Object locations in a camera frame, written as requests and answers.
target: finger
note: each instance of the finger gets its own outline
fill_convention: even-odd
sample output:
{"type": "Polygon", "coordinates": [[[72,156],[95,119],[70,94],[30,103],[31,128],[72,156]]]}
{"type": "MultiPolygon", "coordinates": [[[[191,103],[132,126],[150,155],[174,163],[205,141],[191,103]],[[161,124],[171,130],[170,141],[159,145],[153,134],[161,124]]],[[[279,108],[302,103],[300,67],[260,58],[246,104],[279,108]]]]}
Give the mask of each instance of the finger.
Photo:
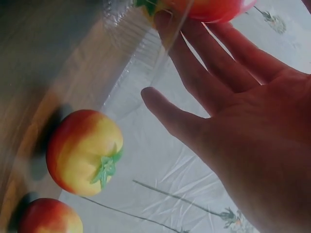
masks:
{"type": "Polygon", "coordinates": [[[305,4],[308,11],[311,13],[311,0],[302,0],[303,4],[305,4]]]}
{"type": "MultiPolygon", "coordinates": [[[[167,35],[169,20],[169,14],[164,12],[158,13],[155,17],[161,39],[167,35]]],[[[220,111],[233,92],[200,64],[181,34],[176,38],[169,54],[185,88],[210,115],[220,111]]]]}
{"type": "Polygon", "coordinates": [[[152,87],[143,89],[141,96],[150,112],[158,118],[171,135],[189,147],[194,145],[206,119],[182,111],[152,87]]]}
{"type": "Polygon", "coordinates": [[[244,65],[261,83],[269,83],[284,69],[292,69],[257,48],[230,23],[207,24],[207,26],[228,48],[235,60],[244,65]]]}
{"type": "Polygon", "coordinates": [[[198,52],[208,71],[234,92],[244,92],[259,86],[245,67],[232,59],[201,22],[187,19],[182,33],[198,52]]]}

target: tomato stem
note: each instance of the tomato stem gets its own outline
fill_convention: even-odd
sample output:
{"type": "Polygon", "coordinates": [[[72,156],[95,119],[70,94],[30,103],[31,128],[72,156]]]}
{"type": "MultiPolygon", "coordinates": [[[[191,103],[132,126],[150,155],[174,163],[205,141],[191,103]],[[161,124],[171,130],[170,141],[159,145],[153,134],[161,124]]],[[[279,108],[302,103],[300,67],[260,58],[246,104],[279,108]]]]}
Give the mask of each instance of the tomato stem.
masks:
{"type": "Polygon", "coordinates": [[[95,177],[91,180],[91,184],[100,181],[101,189],[104,189],[107,184],[108,176],[113,176],[116,172],[115,163],[121,158],[123,149],[117,152],[117,145],[115,144],[112,150],[112,155],[101,157],[101,164],[95,173],[95,177]]]}

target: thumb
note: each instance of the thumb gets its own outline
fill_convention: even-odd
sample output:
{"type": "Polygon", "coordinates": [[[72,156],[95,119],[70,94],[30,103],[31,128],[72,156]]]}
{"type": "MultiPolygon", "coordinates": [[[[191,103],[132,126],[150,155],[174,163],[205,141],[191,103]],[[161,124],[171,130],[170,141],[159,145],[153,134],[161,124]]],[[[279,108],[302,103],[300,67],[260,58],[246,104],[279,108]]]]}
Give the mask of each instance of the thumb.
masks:
{"type": "Polygon", "coordinates": [[[174,137],[178,138],[196,152],[203,124],[208,119],[185,112],[170,103],[160,92],[147,87],[141,92],[147,108],[157,117],[162,125],[174,137]]]}

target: green sepal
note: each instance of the green sepal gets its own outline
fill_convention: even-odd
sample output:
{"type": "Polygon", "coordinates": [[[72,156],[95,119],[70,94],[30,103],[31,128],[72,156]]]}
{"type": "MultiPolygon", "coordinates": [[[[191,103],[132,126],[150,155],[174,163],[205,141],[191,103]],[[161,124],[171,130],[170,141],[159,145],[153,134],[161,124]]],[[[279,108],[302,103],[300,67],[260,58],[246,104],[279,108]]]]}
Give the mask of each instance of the green sepal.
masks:
{"type": "Polygon", "coordinates": [[[113,161],[116,163],[117,161],[121,159],[122,155],[123,155],[123,147],[119,150],[119,152],[115,153],[112,156],[113,161]]]}
{"type": "Polygon", "coordinates": [[[146,0],[135,0],[135,7],[140,7],[140,6],[143,6],[145,5],[145,1],[146,0]]]}
{"type": "Polygon", "coordinates": [[[135,7],[146,7],[149,16],[153,16],[156,12],[158,0],[135,0],[135,7]]]}
{"type": "Polygon", "coordinates": [[[91,184],[96,183],[97,181],[101,182],[101,189],[104,189],[107,184],[108,176],[113,176],[116,172],[115,163],[122,157],[123,148],[117,152],[117,144],[114,145],[112,156],[104,156],[101,157],[101,165],[99,166],[98,170],[96,171],[95,177],[91,180],[91,184]]]}

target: tomato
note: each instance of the tomato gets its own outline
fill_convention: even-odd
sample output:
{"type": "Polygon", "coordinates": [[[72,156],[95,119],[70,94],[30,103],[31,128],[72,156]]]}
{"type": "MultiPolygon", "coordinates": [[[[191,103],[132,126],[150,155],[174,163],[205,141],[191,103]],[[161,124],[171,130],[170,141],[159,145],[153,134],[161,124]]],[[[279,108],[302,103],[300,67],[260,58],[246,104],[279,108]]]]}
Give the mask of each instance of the tomato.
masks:
{"type": "Polygon", "coordinates": [[[52,134],[46,154],[48,170],[66,191],[93,196],[114,174],[122,147],[122,133],[114,121],[97,111],[79,110],[52,134]]]}
{"type": "Polygon", "coordinates": [[[77,213],[61,201],[41,198],[30,203],[18,226],[18,233],[83,233],[77,213]]]}
{"type": "Polygon", "coordinates": [[[163,0],[172,9],[205,23],[228,22],[255,5],[256,0],[163,0]]]}

